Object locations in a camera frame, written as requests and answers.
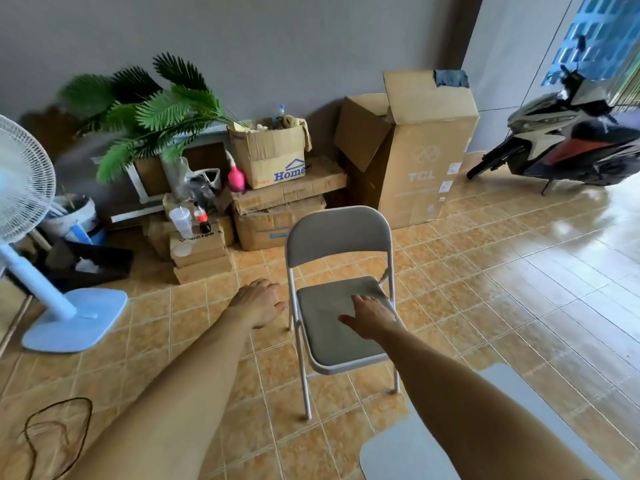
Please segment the person's left hand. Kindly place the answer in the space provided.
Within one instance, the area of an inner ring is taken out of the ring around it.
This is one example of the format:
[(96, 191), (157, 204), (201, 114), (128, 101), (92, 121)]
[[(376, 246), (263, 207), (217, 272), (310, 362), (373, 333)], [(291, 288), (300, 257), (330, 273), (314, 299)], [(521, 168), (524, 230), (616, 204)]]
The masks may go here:
[(231, 298), (227, 310), (230, 314), (244, 319), (252, 329), (260, 329), (275, 320), (271, 316), (274, 304), (281, 300), (281, 285), (260, 278), (242, 286)]

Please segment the person's right forearm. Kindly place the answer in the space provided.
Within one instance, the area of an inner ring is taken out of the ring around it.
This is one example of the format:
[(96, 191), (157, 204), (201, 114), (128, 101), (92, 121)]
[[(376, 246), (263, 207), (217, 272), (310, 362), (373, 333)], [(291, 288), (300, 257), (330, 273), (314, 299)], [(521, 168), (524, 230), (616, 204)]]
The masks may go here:
[(512, 398), (393, 321), (371, 330), (461, 480), (603, 480)]

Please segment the person's left forearm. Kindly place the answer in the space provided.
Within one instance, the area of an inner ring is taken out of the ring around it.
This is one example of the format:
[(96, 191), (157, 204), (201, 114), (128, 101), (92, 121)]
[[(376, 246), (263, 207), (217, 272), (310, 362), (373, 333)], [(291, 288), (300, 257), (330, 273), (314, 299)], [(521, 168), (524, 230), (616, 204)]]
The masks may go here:
[(252, 324), (230, 307), (92, 443), (67, 480), (197, 480)]

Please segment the small cardboard box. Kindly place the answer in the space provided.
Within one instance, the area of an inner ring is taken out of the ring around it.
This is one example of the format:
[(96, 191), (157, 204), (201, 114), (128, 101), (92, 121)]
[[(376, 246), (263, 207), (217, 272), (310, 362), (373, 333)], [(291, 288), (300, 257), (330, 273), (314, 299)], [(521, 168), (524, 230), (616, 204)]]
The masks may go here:
[(170, 257), (179, 269), (228, 254), (225, 237), (219, 227), (212, 226), (209, 233), (201, 233), (199, 229), (196, 231), (189, 239), (184, 239), (179, 232), (169, 236)]
[(180, 285), (185, 285), (218, 274), (230, 273), (232, 270), (232, 259), (229, 255), (226, 255), (185, 267), (174, 267), (173, 274)]

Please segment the grey folding chair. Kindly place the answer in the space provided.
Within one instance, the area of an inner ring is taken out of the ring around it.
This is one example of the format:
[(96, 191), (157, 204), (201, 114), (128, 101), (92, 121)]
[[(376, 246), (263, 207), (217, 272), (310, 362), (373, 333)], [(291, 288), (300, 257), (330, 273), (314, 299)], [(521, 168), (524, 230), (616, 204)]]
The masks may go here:
[[(293, 268), (334, 255), (384, 252), (380, 278), (366, 275), (296, 289)], [(290, 230), (285, 243), (289, 329), (294, 334), (306, 419), (312, 418), (308, 379), (359, 369), (387, 359), (377, 343), (359, 337), (338, 321), (353, 315), (352, 295), (368, 296), (396, 313), (392, 234), (386, 218), (366, 206), (313, 212)]]

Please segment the clear plastic cup with lid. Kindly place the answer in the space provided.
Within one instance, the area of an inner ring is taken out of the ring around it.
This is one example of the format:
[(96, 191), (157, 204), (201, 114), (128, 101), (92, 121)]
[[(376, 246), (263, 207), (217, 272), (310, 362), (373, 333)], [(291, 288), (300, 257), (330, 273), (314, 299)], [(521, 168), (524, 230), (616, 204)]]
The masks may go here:
[(169, 219), (176, 227), (181, 238), (184, 240), (194, 238), (192, 215), (191, 212), (185, 207), (175, 207), (169, 211)]

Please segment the pink spray bottle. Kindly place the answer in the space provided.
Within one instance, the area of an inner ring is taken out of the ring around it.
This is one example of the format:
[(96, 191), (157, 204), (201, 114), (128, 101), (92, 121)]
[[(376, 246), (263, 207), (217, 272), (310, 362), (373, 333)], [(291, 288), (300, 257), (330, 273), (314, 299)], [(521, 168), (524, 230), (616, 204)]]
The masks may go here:
[(228, 187), (233, 193), (244, 194), (246, 192), (246, 178), (244, 173), (238, 169), (235, 159), (228, 150), (225, 150), (225, 155), (229, 165), (229, 172), (227, 176)]

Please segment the cardboard box with blue print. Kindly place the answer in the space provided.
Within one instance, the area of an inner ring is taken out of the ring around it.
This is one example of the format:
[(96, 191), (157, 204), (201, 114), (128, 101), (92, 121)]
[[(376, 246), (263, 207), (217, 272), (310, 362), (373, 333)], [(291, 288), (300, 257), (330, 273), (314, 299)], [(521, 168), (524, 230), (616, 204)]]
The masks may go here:
[(304, 119), (290, 115), (233, 122), (227, 127), (232, 154), (249, 188), (260, 189), (306, 174), (305, 154), (312, 149)]

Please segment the black bag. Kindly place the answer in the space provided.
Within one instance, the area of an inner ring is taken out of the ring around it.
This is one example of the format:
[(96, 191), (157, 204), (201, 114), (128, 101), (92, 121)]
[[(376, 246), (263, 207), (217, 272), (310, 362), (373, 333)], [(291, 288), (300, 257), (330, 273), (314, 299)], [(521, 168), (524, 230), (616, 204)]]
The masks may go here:
[(61, 292), (96, 287), (129, 277), (134, 252), (59, 239), (38, 269)]

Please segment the white bucket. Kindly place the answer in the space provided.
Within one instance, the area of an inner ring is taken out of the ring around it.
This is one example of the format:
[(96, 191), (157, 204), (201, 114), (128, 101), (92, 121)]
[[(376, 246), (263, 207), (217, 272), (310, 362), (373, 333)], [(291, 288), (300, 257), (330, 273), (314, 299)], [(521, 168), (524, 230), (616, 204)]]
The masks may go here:
[(39, 227), (51, 239), (82, 244), (102, 245), (107, 237), (95, 204), (86, 195), (55, 196)]

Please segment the green artificial palm plant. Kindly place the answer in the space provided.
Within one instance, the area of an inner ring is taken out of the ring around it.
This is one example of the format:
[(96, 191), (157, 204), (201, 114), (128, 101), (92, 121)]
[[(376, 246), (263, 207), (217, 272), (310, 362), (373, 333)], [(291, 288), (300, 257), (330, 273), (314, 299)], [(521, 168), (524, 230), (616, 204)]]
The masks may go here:
[(79, 135), (115, 135), (98, 165), (100, 184), (114, 181), (138, 160), (177, 161), (206, 128), (244, 126), (193, 63), (162, 53), (153, 58), (153, 67), (167, 85), (132, 66), (112, 75), (77, 75), (59, 91), (63, 108), (81, 120)]

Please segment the dark cloth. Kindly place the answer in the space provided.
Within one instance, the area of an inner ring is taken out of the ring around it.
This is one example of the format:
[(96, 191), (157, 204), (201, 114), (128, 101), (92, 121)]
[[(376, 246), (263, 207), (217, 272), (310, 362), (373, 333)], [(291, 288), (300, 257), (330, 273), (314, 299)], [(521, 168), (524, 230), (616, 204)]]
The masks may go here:
[(470, 88), (468, 76), (464, 70), (434, 70), (433, 75), (437, 88)]

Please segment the black and white motor scooter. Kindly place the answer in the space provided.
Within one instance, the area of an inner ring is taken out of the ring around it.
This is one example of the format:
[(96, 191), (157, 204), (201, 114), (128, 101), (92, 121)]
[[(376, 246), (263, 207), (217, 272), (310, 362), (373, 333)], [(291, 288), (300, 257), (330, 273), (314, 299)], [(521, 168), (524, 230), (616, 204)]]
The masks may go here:
[(603, 81), (561, 64), (562, 90), (524, 104), (508, 118), (509, 135), (470, 169), (468, 180), (507, 165), (512, 175), (616, 185), (640, 173), (640, 121), (620, 123)]

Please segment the blue window grille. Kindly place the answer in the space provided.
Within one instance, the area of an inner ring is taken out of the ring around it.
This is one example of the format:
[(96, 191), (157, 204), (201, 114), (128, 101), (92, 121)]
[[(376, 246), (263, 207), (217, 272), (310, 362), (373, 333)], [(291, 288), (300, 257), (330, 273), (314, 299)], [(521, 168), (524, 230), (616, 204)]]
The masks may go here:
[(541, 81), (560, 83), (563, 71), (578, 69), (587, 79), (610, 79), (640, 42), (640, 0), (584, 0)]

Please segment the white frame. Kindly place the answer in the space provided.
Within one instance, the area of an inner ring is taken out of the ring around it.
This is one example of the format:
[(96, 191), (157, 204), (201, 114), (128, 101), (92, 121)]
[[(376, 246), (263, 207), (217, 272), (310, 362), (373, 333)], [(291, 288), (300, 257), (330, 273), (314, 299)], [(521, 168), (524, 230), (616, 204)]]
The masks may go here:
[[(227, 150), (230, 150), (227, 128), (215, 125), (187, 145), (183, 156), (192, 171), (219, 169), (224, 183), (229, 170)], [(111, 183), (88, 182), (82, 193), (93, 199), (108, 229), (140, 226), (146, 217), (163, 211), (164, 194), (174, 189), (178, 172), (177, 162), (165, 162), (153, 156), (133, 163)]]

